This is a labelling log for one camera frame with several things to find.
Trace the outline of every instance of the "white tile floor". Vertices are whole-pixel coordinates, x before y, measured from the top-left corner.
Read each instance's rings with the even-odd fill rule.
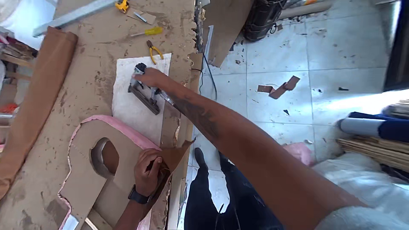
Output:
[[[280,23],[282,30],[235,45],[221,68],[211,68],[217,102],[247,117],[280,144],[312,141],[312,159],[323,161],[340,154],[335,139],[348,136],[334,126],[337,120],[353,111],[376,114],[390,103],[379,94],[388,62],[380,16],[370,0],[337,0],[326,12]],[[214,99],[205,70],[201,93]],[[277,100],[256,91],[260,84],[277,88],[292,75],[301,80]],[[203,150],[210,169],[213,202],[217,208],[222,203],[227,207],[217,150],[197,129],[194,135],[192,150]],[[198,167],[192,153],[188,187]],[[183,229],[182,217],[178,229]]]

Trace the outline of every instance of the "dark jeans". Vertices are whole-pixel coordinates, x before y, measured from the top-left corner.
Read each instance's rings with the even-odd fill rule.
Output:
[[[220,166],[230,195],[226,212],[219,214],[220,207],[214,206],[209,191],[209,172],[201,167],[190,185],[185,230],[283,230],[283,225],[237,167],[222,158]]]

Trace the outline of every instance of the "black shoe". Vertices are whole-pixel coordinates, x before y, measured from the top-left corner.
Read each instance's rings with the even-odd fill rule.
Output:
[[[196,162],[198,163],[199,167],[204,167],[207,168],[207,164],[205,162],[205,156],[203,155],[203,152],[200,148],[195,148],[195,159]]]

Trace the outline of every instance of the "black power cord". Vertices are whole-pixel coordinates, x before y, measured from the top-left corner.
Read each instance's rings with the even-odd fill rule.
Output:
[[[200,89],[201,89],[201,87],[203,86],[203,60],[206,61],[207,68],[209,69],[211,82],[212,82],[212,84],[213,84],[214,92],[215,92],[215,95],[216,95],[216,97],[215,97],[214,100],[217,101],[217,89],[216,89],[216,84],[214,83],[214,79],[213,79],[213,75],[211,74],[211,70],[210,70],[210,67],[209,67],[209,63],[207,62],[207,59],[206,59],[206,57],[205,57],[204,55],[203,55],[203,58],[202,58],[202,70],[200,70],[200,73],[202,74],[202,83],[201,83],[201,85],[200,85],[200,87],[199,87],[199,93],[202,94],[202,92],[200,91]]]

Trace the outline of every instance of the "bundle of wooden strips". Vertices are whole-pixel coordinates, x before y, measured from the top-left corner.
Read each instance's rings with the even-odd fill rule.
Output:
[[[391,115],[409,119],[409,99],[400,100],[398,103],[390,106]]]
[[[409,172],[409,144],[379,138],[355,136],[353,139],[338,139],[345,151],[362,153],[383,163]]]

